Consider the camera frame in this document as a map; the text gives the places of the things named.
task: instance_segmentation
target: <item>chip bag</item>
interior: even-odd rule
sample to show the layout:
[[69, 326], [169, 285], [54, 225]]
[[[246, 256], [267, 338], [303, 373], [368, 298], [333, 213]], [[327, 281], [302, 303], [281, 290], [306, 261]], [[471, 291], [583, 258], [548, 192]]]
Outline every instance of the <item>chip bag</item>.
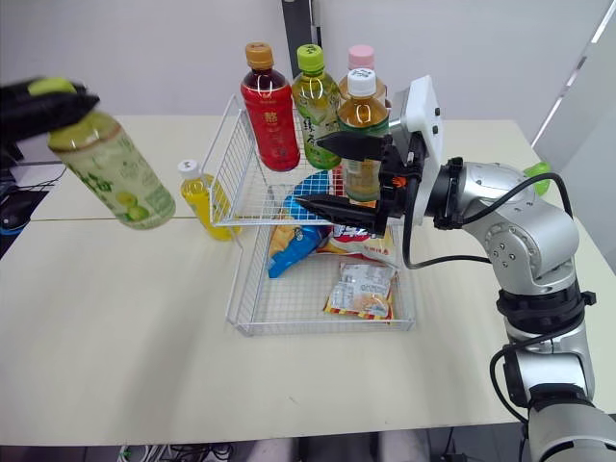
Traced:
[[269, 242], [269, 277], [273, 279], [280, 276], [288, 267], [310, 255], [327, 236], [328, 231], [329, 226], [276, 226]]
[[356, 315], [367, 320], [391, 320], [394, 317], [394, 268], [341, 263], [340, 271], [341, 279], [334, 286], [323, 311]]
[[317, 252], [367, 258], [393, 267], [397, 265], [394, 238], [390, 228], [385, 230], [382, 238], [377, 238], [364, 229], [335, 224], [327, 244], [319, 247]]

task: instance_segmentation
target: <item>white wire basket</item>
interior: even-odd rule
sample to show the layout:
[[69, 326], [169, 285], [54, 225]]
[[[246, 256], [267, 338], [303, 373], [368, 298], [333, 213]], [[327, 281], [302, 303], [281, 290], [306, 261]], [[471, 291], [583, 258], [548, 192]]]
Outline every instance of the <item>white wire basket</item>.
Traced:
[[206, 165], [207, 168], [211, 168], [218, 160], [214, 184], [218, 182], [222, 186], [230, 203], [228, 208], [217, 208], [213, 203], [210, 204], [210, 217], [213, 225], [328, 223], [307, 211], [293, 218], [283, 214], [285, 199], [294, 196], [294, 188], [307, 177], [318, 172], [323, 172], [323, 174], [308, 180], [311, 187], [322, 192], [343, 195], [341, 167], [327, 172], [312, 167], [306, 160], [300, 119], [296, 111], [294, 111], [294, 122], [295, 137], [300, 151], [299, 164], [291, 171], [272, 171], [259, 158], [257, 143], [246, 109], [242, 107], [235, 95], [231, 97], [203, 162], [205, 169]]
[[[323, 311], [334, 285], [340, 279], [341, 262], [362, 262], [357, 258], [313, 254], [270, 279], [268, 261], [273, 228], [256, 230], [254, 251], [239, 263], [243, 274], [234, 282], [227, 320], [246, 336], [268, 334], [316, 334], [352, 331], [408, 330], [415, 324], [418, 290], [408, 269], [400, 269], [392, 286], [394, 318], [365, 320], [352, 315]], [[243, 230], [237, 242], [242, 245], [250, 231]], [[400, 228], [393, 228], [394, 245], [399, 248]]]

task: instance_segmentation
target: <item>white table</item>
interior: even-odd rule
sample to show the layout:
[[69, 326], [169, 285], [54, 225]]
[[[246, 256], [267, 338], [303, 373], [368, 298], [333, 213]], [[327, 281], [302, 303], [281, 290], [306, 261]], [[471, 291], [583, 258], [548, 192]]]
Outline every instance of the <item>white table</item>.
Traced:
[[[215, 123], [121, 121], [172, 191], [175, 164], [200, 157]], [[448, 122], [446, 150], [515, 167], [537, 161], [509, 121]], [[181, 203], [178, 217], [188, 215]], [[0, 261], [0, 444], [201, 442], [512, 421], [488, 376], [490, 357], [505, 343], [488, 266], [416, 271], [422, 303], [410, 332], [246, 338], [224, 320], [235, 246], [211, 240], [195, 218], [139, 232], [99, 219], [110, 214], [97, 206], [67, 174]], [[599, 298], [587, 310], [595, 402], [615, 412], [616, 277], [579, 231], [580, 286]], [[430, 220], [414, 235], [417, 260], [480, 252], [464, 232], [434, 230]], [[212, 262], [222, 265], [213, 271]]]

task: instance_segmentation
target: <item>computer mouse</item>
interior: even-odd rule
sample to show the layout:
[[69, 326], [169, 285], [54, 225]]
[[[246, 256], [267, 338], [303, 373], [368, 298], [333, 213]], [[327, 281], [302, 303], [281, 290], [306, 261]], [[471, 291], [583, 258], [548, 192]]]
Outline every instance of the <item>computer mouse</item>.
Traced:
[[0, 227], [6, 231], [22, 228], [30, 221], [37, 205], [27, 194], [12, 194], [0, 207]]

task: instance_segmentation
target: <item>green tea bottle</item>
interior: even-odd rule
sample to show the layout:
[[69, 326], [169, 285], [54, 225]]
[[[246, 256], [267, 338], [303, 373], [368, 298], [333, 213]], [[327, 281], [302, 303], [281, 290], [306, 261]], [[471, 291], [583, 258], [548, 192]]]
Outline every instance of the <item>green tea bottle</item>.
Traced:
[[[34, 82], [32, 95], [75, 91], [66, 79]], [[110, 115], [89, 112], [79, 122], [49, 134], [49, 148], [126, 226], [149, 229], [173, 217], [175, 201]]]
[[336, 109], [340, 94], [338, 86], [324, 71], [323, 50], [318, 45], [297, 48], [297, 63], [301, 74], [291, 90], [295, 106], [301, 115], [301, 133], [306, 159], [314, 167], [329, 170], [340, 163], [340, 157], [316, 145], [316, 140], [337, 132]]
[[[389, 132], [388, 112], [376, 99], [376, 74], [373, 70], [351, 70], [348, 81], [349, 100], [338, 110], [340, 129], [383, 137]], [[378, 171], [381, 163], [343, 160], [343, 183], [346, 195], [358, 202], [378, 200]]]

